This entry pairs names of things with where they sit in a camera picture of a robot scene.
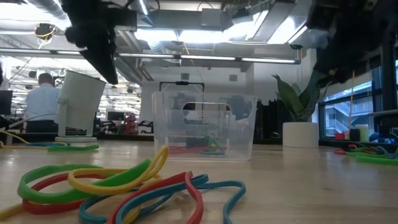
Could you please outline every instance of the clear plastic bin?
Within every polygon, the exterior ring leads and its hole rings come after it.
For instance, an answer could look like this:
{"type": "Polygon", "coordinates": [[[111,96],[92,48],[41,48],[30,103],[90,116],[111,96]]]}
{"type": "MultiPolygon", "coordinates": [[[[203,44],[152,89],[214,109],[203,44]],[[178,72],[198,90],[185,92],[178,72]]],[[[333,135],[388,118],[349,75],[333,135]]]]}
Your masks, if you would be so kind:
{"type": "Polygon", "coordinates": [[[255,96],[160,91],[152,95],[155,150],[171,159],[245,161],[251,158],[255,96]]]}

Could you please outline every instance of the man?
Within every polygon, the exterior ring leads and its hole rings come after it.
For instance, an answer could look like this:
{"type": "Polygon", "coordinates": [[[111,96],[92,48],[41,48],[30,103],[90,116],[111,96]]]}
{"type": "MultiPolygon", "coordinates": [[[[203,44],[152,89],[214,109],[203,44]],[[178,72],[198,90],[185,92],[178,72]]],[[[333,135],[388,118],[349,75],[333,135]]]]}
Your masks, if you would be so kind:
{"type": "Polygon", "coordinates": [[[54,119],[58,113],[60,90],[54,87],[54,80],[48,73],[39,76],[39,85],[26,98],[25,115],[28,119],[32,118],[27,122],[26,132],[57,133],[58,125],[54,119]]]}

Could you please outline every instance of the desk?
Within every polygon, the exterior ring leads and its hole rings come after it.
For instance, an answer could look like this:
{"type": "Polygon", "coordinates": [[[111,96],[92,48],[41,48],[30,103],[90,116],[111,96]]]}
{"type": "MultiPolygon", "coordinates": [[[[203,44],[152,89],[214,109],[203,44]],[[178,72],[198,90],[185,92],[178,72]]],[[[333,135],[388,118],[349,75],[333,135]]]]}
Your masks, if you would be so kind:
{"type": "MultiPolygon", "coordinates": [[[[153,142],[100,141],[98,152],[46,153],[35,150],[0,151],[0,208],[19,203],[19,178],[27,171],[47,164],[88,163],[103,167],[128,168],[152,158],[153,142]]],[[[168,161],[164,177],[192,170],[207,173],[210,181],[242,180],[247,193],[231,212],[234,224],[375,224],[398,223],[398,167],[357,164],[352,158],[333,154],[332,148],[285,149],[282,146],[254,146],[249,162],[168,161]]],[[[46,192],[68,187],[54,185],[46,192]]],[[[203,193],[202,223],[220,224],[221,209],[236,189],[203,193]]],[[[107,214],[117,196],[90,209],[107,214]]],[[[172,197],[162,209],[136,223],[185,223],[195,208],[187,193],[172,197]]],[[[33,216],[21,214],[7,223],[78,223],[77,212],[33,216]]]]}

